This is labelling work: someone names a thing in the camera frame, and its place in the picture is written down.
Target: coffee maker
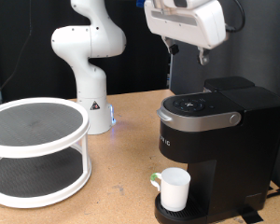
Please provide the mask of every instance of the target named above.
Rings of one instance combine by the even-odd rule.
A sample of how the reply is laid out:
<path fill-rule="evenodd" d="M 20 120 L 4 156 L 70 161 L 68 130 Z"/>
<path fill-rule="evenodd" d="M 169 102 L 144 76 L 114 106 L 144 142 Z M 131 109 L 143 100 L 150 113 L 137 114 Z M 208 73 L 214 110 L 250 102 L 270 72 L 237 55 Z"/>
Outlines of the coffee maker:
<path fill-rule="evenodd" d="M 162 101 L 161 154 L 187 163 L 191 180 L 180 212 L 157 196 L 161 224 L 213 223 L 263 208 L 280 144 L 280 97 L 236 79 L 206 80 L 207 92 Z"/>

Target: drip tray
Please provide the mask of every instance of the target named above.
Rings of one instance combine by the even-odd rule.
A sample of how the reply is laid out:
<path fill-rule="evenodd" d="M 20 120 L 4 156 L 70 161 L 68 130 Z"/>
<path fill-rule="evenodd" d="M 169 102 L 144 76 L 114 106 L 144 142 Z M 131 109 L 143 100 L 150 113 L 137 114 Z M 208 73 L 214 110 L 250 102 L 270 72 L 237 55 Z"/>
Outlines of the drip tray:
<path fill-rule="evenodd" d="M 206 214 L 189 196 L 184 210 L 172 212 L 161 206 L 161 195 L 155 201 L 155 216 L 161 224 L 206 224 Z"/>
<path fill-rule="evenodd" d="M 83 174 L 82 155 L 68 147 L 41 157 L 0 160 L 0 193 L 32 198 L 57 192 Z"/>

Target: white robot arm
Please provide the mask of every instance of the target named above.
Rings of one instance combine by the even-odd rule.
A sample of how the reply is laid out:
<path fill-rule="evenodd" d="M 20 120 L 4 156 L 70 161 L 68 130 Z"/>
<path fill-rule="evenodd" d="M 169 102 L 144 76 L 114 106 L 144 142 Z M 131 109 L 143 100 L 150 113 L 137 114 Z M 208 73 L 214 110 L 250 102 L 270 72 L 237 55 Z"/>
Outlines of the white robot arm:
<path fill-rule="evenodd" d="M 175 40 L 189 43 L 198 47 L 200 64 L 205 65 L 209 62 L 209 50 L 226 40 L 226 24 L 218 0 L 138 1 L 144 3 L 151 33 L 161 35 L 172 54 L 178 53 Z M 242 8 L 241 10 L 244 19 L 245 14 Z"/>
<path fill-rule="evenodd" d="M 104 0 L 71 0 L 71 6 L 89 18 L 91 25 L 57 29 L 51 45 L 74 71 L 77 103 L 86 108 L 91 120 L 89 134 L 104 133 L 115 123 L 112 106 L 106 101 L 106 76 L 88 59 L 120 55 L 125 49 L 126 37 L 108 16 Z"/>

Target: table surface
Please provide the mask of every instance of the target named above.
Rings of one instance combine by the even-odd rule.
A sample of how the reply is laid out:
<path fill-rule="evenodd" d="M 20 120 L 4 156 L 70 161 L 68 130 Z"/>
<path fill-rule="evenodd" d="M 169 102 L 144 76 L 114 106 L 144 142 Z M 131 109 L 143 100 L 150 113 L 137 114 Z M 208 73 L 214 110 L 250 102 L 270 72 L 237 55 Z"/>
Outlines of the table surface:
<path fill-rule="evenodd" d="M 0 224 L 158 224 L 154 217 L 158 192 L 150 184 L 150 175 L 167 167 L 187 168 L 159 151 L 160 119 L 156 110 L 171 95 L 164 90 L 108 96 L 117 124 L 107 133 L 88 137 L 92 162 L 88 183 L 72 197 L 46 207 L 17 209 L 0 204 Z M 268 199 L 259 214 L 264 224 L 280 224 L 280 195 Z M 220 223 L 245 222 L 233 217 Z"/>

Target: silver trim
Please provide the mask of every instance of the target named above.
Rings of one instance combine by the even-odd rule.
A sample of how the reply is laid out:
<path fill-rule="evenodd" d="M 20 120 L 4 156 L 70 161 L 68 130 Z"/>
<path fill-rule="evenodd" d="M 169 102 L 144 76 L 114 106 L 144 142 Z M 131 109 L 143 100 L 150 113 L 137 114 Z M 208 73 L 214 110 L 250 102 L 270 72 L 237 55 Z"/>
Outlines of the silver trim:
<path fill-rule="evenodd" d="M 179 116 L 170 112 L 164 107 L 163 103 L 166 99 L 161 102 L 161 108 L 157 110 L 157 114 L 165 125 L 181 132 L 198 133 L 233 127 L 236 126 L 242 119 L 241 114 L 238 112 L 230 112 L 204 117 Z M 232 117 L 237 117 L 237 122 L 231 123 Z"/>

